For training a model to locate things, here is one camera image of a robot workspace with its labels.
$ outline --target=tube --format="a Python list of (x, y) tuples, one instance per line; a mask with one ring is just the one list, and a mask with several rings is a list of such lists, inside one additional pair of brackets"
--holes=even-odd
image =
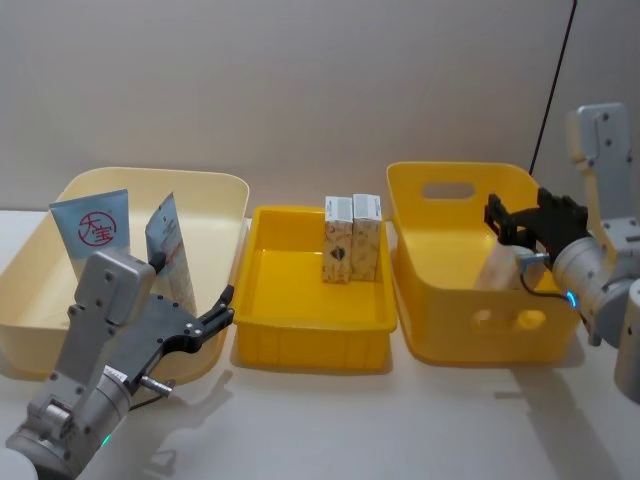
[(49, 208), (77, 279), (93, 252), (114, 248), (129, 253), (127, 190), (55, 202)]
[(148, 258), (158, 252), (166, 255), (165, 267), (156, 276), (153, 292), (171, 298), (195, 316), (196, 300), (173, 193), (151, 216), (145, 235)]

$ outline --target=table surface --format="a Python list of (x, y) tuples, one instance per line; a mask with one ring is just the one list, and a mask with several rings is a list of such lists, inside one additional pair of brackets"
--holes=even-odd
[[(43, 217), (0, 212), (0, 271)], [(637, 479), (640, 408), (613, 384), (616, 352), (579, 331), (556, 368), (461, 369), (391, 336), (386, 375), (270, 373), (221, 359), (129, 415), (82, 480)], [(0, 438), (37, 382), (0, 357)]]

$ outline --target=product box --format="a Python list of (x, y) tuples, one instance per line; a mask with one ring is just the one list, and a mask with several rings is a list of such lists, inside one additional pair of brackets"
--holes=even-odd
[(351, 274), (353, 204), (349, 197), (326, 197), (322, 280), (347, 283)]
[(380, 250), (380, 228), (380, 197), (356, 193), (353, 196), (351, 280), (375, 280)]
[[(528, 248), (501, 245), (496, 242), (476, 278), (474, 288), (478, 290), (521, 289), (520, 270), (516, 263), (516, 256), (527, 253), (532, 252)], [(535, 289), (540, 280), (542, 280), (544, 270), (545, 267), (542, 263), (530, 265), (524, 273), (526, 285), (531, 289)]]

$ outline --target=black cable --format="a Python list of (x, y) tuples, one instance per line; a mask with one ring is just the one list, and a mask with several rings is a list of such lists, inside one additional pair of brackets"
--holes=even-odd
[[(559, 298), (561, 300), (564, 300), (565, 302), (569, 302), (569, 299), (565, 295), (562, 295), (561, 293), (553, 293), (553, 292), (542, 293), (542, 292), (536, 292), (535, 290), (531, 290), (529, 288), (529, 285), (527, 285), (527, 282), (525, 282), (524, 274), (522, 274), (522, 273), (520, 274), (520, 284), (522, 285), (522, 288), (524, 288), (527, 291), (527, 293), (529, 293), (530, 295), (533, 295), (535, 297)], [(587, 322), (587, 319), (584, 318), (582, 313), (580, 313), (578, 310), (576, 310), (576, 313), (578, 315), (580, 315), (580, 320), (582, 320), (582, 323), (584, 324), (584, 326), (588, 330), (589, 329), (589, 323)]]
[(564, 300), (565, 302), (569, 301), (569, 299), (564, 295), (562, 295), (561, 293), (553, 293), (553, 292), (541, 293), (541, 292), (536, 292), (535, 290), (531, 290), (529, 288), (529, 285), (527, 285), (527, 282), (525, 282), (524, 274), (522, 273), (520, 274), (520, 284), (522, 285), (522, 288), (524, 288), (527, 291), (527, 293), (530, 293), (531, 295), (535, 295), (536, 297), (559, 298), (561, 300)]
[(556, 65), (556, 73), (553, 76), (553, 83), (551, 84), (551, 91), (549, 92), (549, 98), (547, 99), (547, 108), (544, 111), (544, 117), (542, 117), (542, 125), (540, 125), (540, 131), (538, 132), (538, 141), (536, 142), (536, 149), (533, 152), (533, 160), (531, 160), (531, 166), (529, 167), (529, 175), (533, 175), (533, 167), (536, 165), (538, 158), (538, 151), (540, 150), (540, 144), (542, 143), (542, 135), (544, 135), (544, 129), (547, 126), (547, 118), (549, 117), (549, 110), (551, 109), (551, 102), (553, 95), (556, 91), (556, 84), (558, 83), (558, 77), (560, 76), (560, 67), (562, 67), (562, 60), (564, 58), (564, 52), (567, 49), (567, 42), (569, 41), (569, 33), (571, 33), (571, 26), (573, 25), (573, 17), (578, 7), (578, 0), (573, 0), (573, 6), (571, 7), (571, 15), (569, 16), (569, 23), (567, 24), (567, 30), (564, 33), (564, 41), (562, 42), (562, 49), (560, 50), (560, 58), (558, 58), (558, 65)]
[[(167, 382), (167, 386), (173, 388), (176, 386), (176, 381), (175, 380), (169, 380)], [(163, 398), (167, 398), (164, 395), (156, 395), (153, 398), (150, 398), (149, 400), (145, 400), (144, 402), (140, 402), (140, 403), (136, 403), (134, 406), (132, 406), (129, 411), (133, 412), (134, 410), (137, 410), (138, 408), (142, 408), (142, 407), (146, 407), (147, 405), (151, 405), (153, 403), (156, 403), (158, 400), (162, 400)]]

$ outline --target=yellow plastic tray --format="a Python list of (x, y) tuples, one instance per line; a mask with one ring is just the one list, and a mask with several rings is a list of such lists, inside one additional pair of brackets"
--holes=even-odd
[[(199, 312), (211, 307), (228, 282), (249, 187), (220, 173), (101, 168), (76, 177), (58, 197), (67, 200), (120, 188), (129, 190), (131, 253), (146, 258), (144, 228), (175, 192)], [(67, 307), (77, 285), (58, 229), (47, 214), (0, 277), (0, 346), (25, 377), (54, 367), (68, 326)], [(195, 355), (173, 353), (154, 376), (187, 382), (216, 362), (224, 333)]]
[[(488, 195), (500, 195), (510, 211), (533, 207), (536, 182), (517, 167), (480, 163), (397, 163), (387, 179), (400, 320), (412, 353), (449, 365), (561, 358), (577, 324), (566, 302), (474, 290), (496, 242), (483, 221)], [(548, 272), (539, 289), (557, 291)]]
[(235, 307), (236, 360), (266, 368), (381, 371), (396, 328), (382, 229), (375, 282), (322, 282), (324, 210), (256, 209)]

